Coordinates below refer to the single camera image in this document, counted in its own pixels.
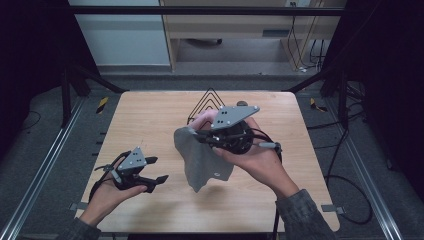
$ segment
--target white wall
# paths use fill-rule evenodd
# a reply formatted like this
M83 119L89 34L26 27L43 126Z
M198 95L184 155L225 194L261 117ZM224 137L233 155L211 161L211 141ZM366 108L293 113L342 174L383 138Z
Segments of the white wall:
M69 0L70 5L158 6L158 0ZM169 57L159 15L76 15L98 66L166 65Z

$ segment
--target person's right hand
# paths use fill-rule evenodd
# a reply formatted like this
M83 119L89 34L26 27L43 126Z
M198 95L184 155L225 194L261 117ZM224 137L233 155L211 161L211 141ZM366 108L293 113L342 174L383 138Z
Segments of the person's right hand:
M258 124L251 117L245 119L253 129L259 129ZM233 154L222 148L214 148L214 152L234 165L248 172L257 181L270 187L278 198L287 198L297 193L299 188L291 180L281 164L274 149L262 148L257 144L263 140L255 139L251 149L242 155Z

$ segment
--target wooden table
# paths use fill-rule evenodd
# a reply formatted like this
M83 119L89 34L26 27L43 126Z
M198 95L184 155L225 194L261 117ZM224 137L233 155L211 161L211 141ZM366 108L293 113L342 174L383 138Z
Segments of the wooden table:
M272 232L275 195L238 167L229 181L211 179L198 193L188 185L184 161L174 146L173 134L204 92L126 92L122 94L95 167L109 164L120 153L140 146L144 155L157 156L141 175L169 174L152 194L122 203L99 225L104 232L125 233L237 233ZM332 204L297 100L285 92L220 91L225 105L240 100L260 106L254 114L261 129L283 147L283 165L300 188L309 191L321 210ZM103 174L93 171L82 201ZM331 229L339 229L335 213L323 213ZM279 231L284 231L282 222Z

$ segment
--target gray carpet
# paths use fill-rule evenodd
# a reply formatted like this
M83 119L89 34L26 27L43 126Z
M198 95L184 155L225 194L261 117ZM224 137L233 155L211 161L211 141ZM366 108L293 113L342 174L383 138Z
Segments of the gray carpet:
M189 63L189 56L184 57ZM120 87L131 90L206 90L213 87L220 90L280 90L302 81L307 76L278 73L249 73L247 75L232 75L221 72L215 75L196 75L181 70L176 74L143 75L143 76L109 76L111 81ZM66 227L74 216L68 210L72 202L81 199L88 177L96 160L93 153L98 153L107 131L119 95L106 91L96 83L89 82L93 91L85 100L82 112L72 130L56 164L22 227L21 234L49 235L58 233ZM317 90L320 83L299 92L297 98L307 126L334 122L330 112L321 112L310 108L310 98L314 97L318 106L326 106L335 99L321 99ZM109 96L109 101L102 114L96 114L96 109L102 97ZM23 130L15 139L15 144L0 165L0 224L4 226L12 216L26 188L31 183L50 145L59 132L61 124L60 89L53 89L33 99L31 110ZM360 105L352 107L350 114L361 111ZM360 116L350 121L349 136L364 159L369 172L376 182L387 206L393 215L404 239L424 239L421 225L424 218L424 204L418 199L402 173L388 170L384 154L366 121ZM326 174L335 147L341 134L337 126L309 131L317 158L323 174ZM347 154L345 143L341 145L332 174L346 177L360 186L358 177L352 167L352 160ZM361 194L350 184L339 179L330 179L329 191L335 205L346 209L347 217L361 221L368 214L368 207ZM339 217L341 228L337 235L343 239L385 239L380 224L373 216L364 225L357 225Z

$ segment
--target gray plastic mount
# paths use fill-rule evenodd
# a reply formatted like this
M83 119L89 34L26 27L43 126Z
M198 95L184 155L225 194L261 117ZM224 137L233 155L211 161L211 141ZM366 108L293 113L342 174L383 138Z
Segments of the gray plastic mount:
M243 119L259 112L259 110L260 108L258 106L221 106L211 128L213 130L219 130L232 127Z
M136 167L144 167L147 161L144 154L141 152L140 147L136 147L124 161L119 164L118 170L125 171Z

